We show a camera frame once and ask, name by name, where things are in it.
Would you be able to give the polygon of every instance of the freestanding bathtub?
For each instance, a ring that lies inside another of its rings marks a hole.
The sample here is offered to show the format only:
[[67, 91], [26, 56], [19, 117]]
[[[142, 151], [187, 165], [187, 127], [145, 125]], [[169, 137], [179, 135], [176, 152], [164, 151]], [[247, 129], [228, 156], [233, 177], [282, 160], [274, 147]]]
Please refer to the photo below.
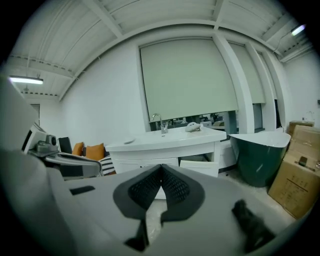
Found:
[[238, 170], [254, 187], [271, 185], [285, 156], [291, 136], [280, 131], [230, 134]]

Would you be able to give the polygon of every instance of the floor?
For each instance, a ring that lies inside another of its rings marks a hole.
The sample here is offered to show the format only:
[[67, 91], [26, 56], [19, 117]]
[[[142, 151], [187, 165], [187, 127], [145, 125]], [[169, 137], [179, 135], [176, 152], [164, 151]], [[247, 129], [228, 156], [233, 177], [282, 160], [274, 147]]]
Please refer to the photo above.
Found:
[[[287, 213], [280, 204], [278, 204], [267, 194], [266, 187], [253, 187], [245, 183], [236, 169], [220, 173], [218, 175], [218, 178], [234, 182], [241, 186], [244, 190], [253, 194], [258, 200], [260, 200], [261, 202], [265, 203], [269, 207], [273, 208], [276, 212], [278, 212], [279, 216], [283, 218], [284, 223], [286, 223], [288, 226], [295, 221], [295, 218], [293, 218], [289, 213]], [[152, 244], [153, 241], [155, 241], [155, 239], [161, 232], [160, 217], [161, 214], [166, 210], [166, 201], [155, 199], [148, 211], [146, 212], [146, 228], [150, 244]]]

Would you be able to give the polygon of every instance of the white ceiling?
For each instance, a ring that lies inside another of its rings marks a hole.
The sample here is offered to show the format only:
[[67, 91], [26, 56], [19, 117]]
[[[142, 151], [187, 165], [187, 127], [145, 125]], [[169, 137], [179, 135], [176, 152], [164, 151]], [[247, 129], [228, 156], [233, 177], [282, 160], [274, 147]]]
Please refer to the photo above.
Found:
[[[25, 24], [6, 70], [44, 80], [41, 86], [28, 85], [28, 95], [61, 99], [115, 40], [175, 24], [234, 30], [272, 50], [281, 39], [281, 57], [310, 43], [304, 33], [290, 35], [298, 23], [272, 0], [48, 0]], [[25, 84], [16, 86], [25, 93]]]

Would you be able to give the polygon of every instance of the orange cushion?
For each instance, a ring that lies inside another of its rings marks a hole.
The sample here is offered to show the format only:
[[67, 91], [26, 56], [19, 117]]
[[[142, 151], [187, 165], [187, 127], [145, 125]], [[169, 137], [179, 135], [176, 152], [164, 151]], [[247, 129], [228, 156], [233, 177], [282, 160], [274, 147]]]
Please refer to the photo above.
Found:
[[79, 142], [79, 143], [75, 144], [74, 148], [72, 150], [72, 155], [81, 156], [83, 148], [84, 148], [83, 142]]
[[87, 146], [85, 151], [85, 156], [89, 159], [99, 161], [105, 157], [105, 147], [101, 143], [95, 146]]

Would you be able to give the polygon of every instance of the ceiling light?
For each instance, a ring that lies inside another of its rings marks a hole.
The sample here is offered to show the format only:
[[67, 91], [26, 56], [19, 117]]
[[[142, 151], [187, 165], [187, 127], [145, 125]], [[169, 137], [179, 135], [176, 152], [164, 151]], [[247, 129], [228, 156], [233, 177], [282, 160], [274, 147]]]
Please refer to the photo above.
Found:
[[295, 35], [297, 35], [297, 34], [299, 34], [302, 30], [304, 30], [306, 28], [306, 25], [300, 25], [300, 26], [298, 26], [298, 27], [296, 27], [295, 29], [293, 29], [292, 31], [291, 31], [291, 34], [293, 35], [293, 36], [295, 36]]
[[10, 81], [13, 83], [24, 83], [24, 84], [35, 84], [35, 85], [42, 85], [44, 83], [43, 79], [40, 78], [32, 78], [27, 76], [10, 76]]

